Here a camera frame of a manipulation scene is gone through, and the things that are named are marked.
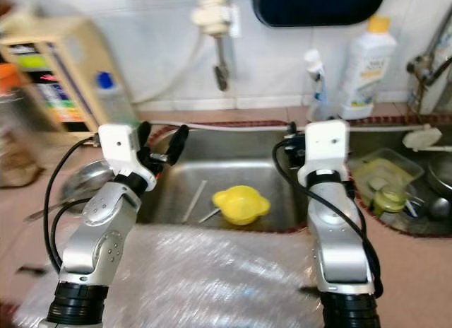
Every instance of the label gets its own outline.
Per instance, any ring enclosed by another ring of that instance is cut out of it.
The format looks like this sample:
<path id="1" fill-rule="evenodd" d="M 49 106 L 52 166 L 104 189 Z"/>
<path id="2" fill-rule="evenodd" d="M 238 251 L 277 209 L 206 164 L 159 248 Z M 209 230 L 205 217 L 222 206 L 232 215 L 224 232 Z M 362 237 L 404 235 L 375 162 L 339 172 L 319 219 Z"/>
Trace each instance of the label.
<path id="1" fill-rule="evenodd" d="M 8 50 L 15 55 L 17 65 L 28 73 L 54 118 L 62 123 L 83 122 L 78 108 L 33 43 L 11 45 Z"/>
<path id="2" fill-rule="evenodd" d="M 85 98 L 83 97 L 83 94 L 81 93 L 80 89 L 78 88 L 76 82 L 72 79 L 71 74 L 69 73 L 69 70 L 66 68 L 64 61 L 61 60 L 61 57 L 59 56 L 58 51 L 55 48 L 55 46 L 50 42 L 47 43 L 47 46 L 49 47 L 50 52 L 52 53 L 55 61 L 58 63 L 59 67 L 64 72 L 64 75 L 67 78 L 66 82 L 72 87 L 73 91 L 75 92 L 75 94 L 78 97 L 78 100 L 80 100 L 82 102 L 82 104 L 85 107 L 85 110 L 88 112 L 88 114 L 90 114 L 91 116 L 94 116 L 93 111 L 91 110 L 89 104 L 86 102 Z M 99 125 L 99 122 L 97 122 L 94 117 L 93 117 L 93 120 L 97 123 L 97 125 Z"/>
<path id="3" fill-rule="evenodd" d="M 11 45 L 8 50 L 15 55 L 17 65 L 23 71 L 49 70 L 45 58 L 37 51 L 33 43 Z"/>
<path id="4" fill-rule="evenodd" d="M 76 105 L 51 71 L 34 71 L 29 74 L 46 100 L 47 108 L 57 120 L 63 123 L 83 121 Z"/>
<path id="5" fill-rule="evenodd" d="M 345 104 L 364 107 L 374 102 L 375 92 L 388 68 L 387 57 L 360 59 L 355 57 L 345 73 Z"/>

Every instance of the sink basin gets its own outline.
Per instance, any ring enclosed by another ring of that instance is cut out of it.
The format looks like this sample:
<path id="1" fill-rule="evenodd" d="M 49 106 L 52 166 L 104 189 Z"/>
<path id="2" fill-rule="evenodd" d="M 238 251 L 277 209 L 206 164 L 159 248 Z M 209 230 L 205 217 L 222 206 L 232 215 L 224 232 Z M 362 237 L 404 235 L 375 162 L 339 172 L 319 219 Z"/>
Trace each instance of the sink basin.
<path id="1" fill-rule="evenodd" d="M 438 146 L 445 146 L 452 144 L 452 127 L 441 126 L 438 127 L 443 136 L 438 142 Z M 401 154 L 413 162 L 420 165 L 424 171 L 427 171 L 428 162 L 437 155 L 437 152 L 419 151 L 404 147 L 402 140 L 406 135 L 405 131 L 396 132 L 353 132 L 350 135 L 350 154 L 348 157 L 348 166 L 360 162 L 361 158 L 380 149 L 390 148 L 395 152 Z M 452 216 L 449 214 L 448 218 L 438 221 L 433 219 L 429 213 L 429 205 L 437 200 L 438 195 L 427 181 L 427 174 L 423 174 L 420 178 L 414 180 L 408 186 L 409 193 L 415 197 L 420 198 L 424 202 L 424 206 L 418 209 L 419 218 L 412 218 L 406 213 L 399 213 L 395 216 L 396 221 L 389 224 L 390 227 L 414 236 L 450 236 L 452 234 Z"/>
<path id="2" fill-rule="evenodd" d="M 452 127 L 440 127 L 443 138 L 439 145 L 451 145 Z M 413 152 L 402 144 L 405 131 L 352 132 L 348 166 L 380 149 L 390 148 L 427 169 L 435 152 Z M 162 135 L 153 149 L 165 152 L 172 132 Z M 191 200 L 200 183 L 206 186 L 196 202 L 186 224 L 205 228 L 250 230 L 261 232 L 290 232 L 303 228 L 307 219 L 306 198 L 294 191 L 276 171 L 271 160 L 271 149 L 283 139 L 284 133 L 191 131 L 179 162 L 166 168 L 157 187 L 145 194 L 138 213 L 138 223 L 182 224 Z M 288 159 L 281 154 L 281 164 L 289 171 Z M 291 170 L 293 177 L 296 170 Z M 270 201 L 270 212 L 249 225 L 232 225 L 221 214 L 204 223 L 198 221 L 215 209 L 211 197 L 220 190 L 235 185 L 249 185 Z M 421 197 L 425 204 L 438 195 L 427 183 L 425 175 L 411 184 L 411 192 Z M 406 218 L 398 230 L 412 235 L 450 235 L 452 216 L 447 221 L 431 221 L 428 214 L 418 219 Z"/>
<path id="3" fill-rule="evenodd" d="M 153 150 L 165 152 L 171 135 L 169 132 L 161 136 Z M 271 150 L 283 135 L 276 131 L 191 131 L 177 164 L 165 168 L 157 187 L 143 196 L 137 222 L 181 224 L 196 190 L 206 180 L 186 222 L 190 226 L 264 232 L 285 232 L 304 226 L 306 199 L 295 194 L 279 176 L 271 159 Z M 287 164 L 287 160 L 282 159 L 282 163 Z M 198 223 L 215 209 L 211 201 L 214 193 L 235 185 L 258 190 L 270 201 L 270 212 L 249 225 L 232 225 L 220 213 Z"/>

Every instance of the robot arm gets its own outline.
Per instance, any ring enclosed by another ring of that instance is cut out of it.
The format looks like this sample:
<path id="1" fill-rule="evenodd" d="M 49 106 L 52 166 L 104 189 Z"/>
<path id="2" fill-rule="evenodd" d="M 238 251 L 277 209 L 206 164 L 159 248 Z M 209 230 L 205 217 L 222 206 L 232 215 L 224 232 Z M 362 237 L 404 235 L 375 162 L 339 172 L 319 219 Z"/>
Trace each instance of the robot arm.
<path id="1" fill-rule="evenodd" d="M 188 131 L 185 126 L 179 128 L 167 155 L 153 158 L 145 146 L 149 124 L 138 128 L 138 136 L 126 125 L 99 128 L 103 155 L 116 177 L 83 209 L 83 221 L 63 253 L 55 299 L 39 328 L 102 327 L 104 299 L 121 261 L 125 239 L 136 222 L 140 197 L 155 187 L 163 163 L 176 163 Z"/>
<path id="2" fill-rule="evenodd" d="M 345 159 L 348 129 L 342 121 L 309 124 L 306 160 L 299 183 L 340 209 L 359 225 L 357 207 L 347 196 Z M 310 199 L 308 226 L 314 235 L 314 264 L 325 328 L 380 327 L 374 280 L 362 239 L 337 213 Z"/>

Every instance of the yellow bowl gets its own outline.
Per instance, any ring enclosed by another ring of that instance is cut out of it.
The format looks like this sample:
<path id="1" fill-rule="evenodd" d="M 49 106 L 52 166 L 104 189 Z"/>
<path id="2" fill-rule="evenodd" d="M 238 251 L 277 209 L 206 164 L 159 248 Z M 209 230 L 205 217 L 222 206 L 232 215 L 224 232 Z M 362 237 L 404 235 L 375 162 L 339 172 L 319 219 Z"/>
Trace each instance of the yellow bowl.
<path id="1" fill-rule="evenodd" d="M 217 192 L 212 201 L 228 222 L 238 226 L 250 224 L 270 211 L 270 202 L 246 185 L 236 185 Z"/>

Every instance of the yellow bottle cap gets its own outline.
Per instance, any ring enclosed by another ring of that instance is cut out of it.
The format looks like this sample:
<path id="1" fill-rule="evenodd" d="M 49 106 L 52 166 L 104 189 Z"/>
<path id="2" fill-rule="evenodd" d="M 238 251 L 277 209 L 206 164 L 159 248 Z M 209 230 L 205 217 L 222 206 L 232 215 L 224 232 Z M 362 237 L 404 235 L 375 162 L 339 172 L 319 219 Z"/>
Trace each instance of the yellow bottle cap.
<path id="1" fill-rule="evenodd" d="M 389 23 L 391 19 L 389 17 L 373 15 L 369 18 L 369 25 L 367 31 L 370 33 L 387 33 L 389 30 Z"/>

